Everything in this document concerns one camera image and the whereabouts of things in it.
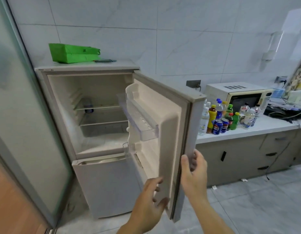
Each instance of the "green bottle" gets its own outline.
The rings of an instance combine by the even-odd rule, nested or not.
[[[233,105],[232,105],[232,104],[229,104],[229,105],[228,105],[228,108],[227,108],[227,110],[226,110],[226,113],[234,113],[234,112],[233,112]]]
[[[238,122],[239,122],[239,115],[240,113],[239,112],[236,112],[234,115],[233,115],[233,123],[230,125],[230,129],[231,130],[235,130],[237,128],[237,125],[238,125]]]

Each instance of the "soda can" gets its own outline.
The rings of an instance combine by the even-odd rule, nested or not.
[[[222,120],[215,120],[212,133],[215,135],[219,135],[223,126]]]
[[[225,133],[227,131],[227,127],[229,125],[229,120],[226,118],[223,118],[221,121],[223,122],[223,126],[221,128],[221,133]]]

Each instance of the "refrigerator door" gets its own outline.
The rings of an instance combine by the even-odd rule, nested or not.
[[[170,198],[166,211],[176,222],[184,201],[180,157],[193,156],[206,96],[140,70],[134,71],[133,79],[126,94],[118,95],[129,121],[128,161],[133,161],[141,184],[149,178],[164,178],[155,198],[158,202]]]
[[[72,166],[94,218],[132,211],[141,189],[124,153],[76,160]]]

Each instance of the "black handle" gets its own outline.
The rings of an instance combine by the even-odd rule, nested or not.
[[[221,157],[221,161],[224,161],[225,156],[226,156],[226,152],[224,151]]]
[[[261,168],[258,168],[258,170],[265,170],[265,169],[268,169],[269,166],[265,166],[265,167],[261,167]]]
[[[277,152],[275,153],[266,153],[265,155],[268,156],[268,157],[272,157],[272,156],[275,156],[277,154]]]

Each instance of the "microwave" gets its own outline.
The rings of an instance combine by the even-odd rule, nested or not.
[[[271,88],[245,82],[233,82],[207,84],[204,94],[212,104],[216,103],[217,98],[227,101],[228,104],[233,105],[234,112],[239,112],[245,103],[249,103],[250,107],[260,104],[263,114],[273,91]]]

